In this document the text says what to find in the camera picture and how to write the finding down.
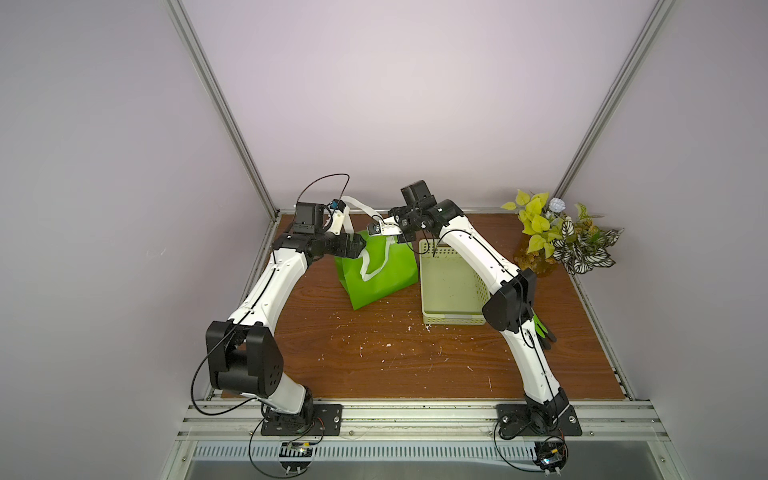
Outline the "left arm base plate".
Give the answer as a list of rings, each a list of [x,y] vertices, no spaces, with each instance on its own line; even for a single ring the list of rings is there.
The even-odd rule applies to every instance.
[[[342,404],[314,404],[297,414],[280,413],[265,406],[260,434],[265,437],[338,436],[342,419]]]

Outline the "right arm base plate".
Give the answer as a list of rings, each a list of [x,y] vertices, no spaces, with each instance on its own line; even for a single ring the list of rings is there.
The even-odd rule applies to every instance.
[[[527,405],[501,403],[496,405],[500,437],[512,440],[516,437],[561,436],[579,437],[583,430],[576,411],[571,404],[556,415],[546,410],[533,409]]]

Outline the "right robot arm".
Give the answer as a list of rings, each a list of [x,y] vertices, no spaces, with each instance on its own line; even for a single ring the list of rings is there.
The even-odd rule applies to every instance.
[[[401,193],[405,204],[388,211],[400,228],[398,238],[410,241],[417,232],[428,232],[472,267],[490,294],[482,307],[486,323],[501,333],[518,366],[531,424],[542,432],[554,429],[569,400],[537,340],[535,273],[503,257],[453,201],[437,201],[425,181],[412,183]]]

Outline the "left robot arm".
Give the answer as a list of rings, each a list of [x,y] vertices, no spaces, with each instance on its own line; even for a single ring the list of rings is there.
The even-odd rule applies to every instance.
[[[285,373],[275,331],[295,285],[314,262],[325,256],[356,259],[365,249],[349,218],[349,200],[299,202],[250,293],[227,320],[212,322],[205,335],[211,386],[255,398],[275,419],[297,429],[314,421],[313,396]]]

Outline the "green insulated delivery bag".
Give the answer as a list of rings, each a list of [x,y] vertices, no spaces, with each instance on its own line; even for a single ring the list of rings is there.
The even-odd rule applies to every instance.
[[[372,219],[382,217],[373,208],[351,196],[342,196],[350,208],[362,210]],[[398,243],[396,237],[359,234],[367,245],[357,259],[335,258],[337,275],[348,293],[352,308],[359,310],[377,300],[414,285],[419,280],[416,256],[406,243]]]

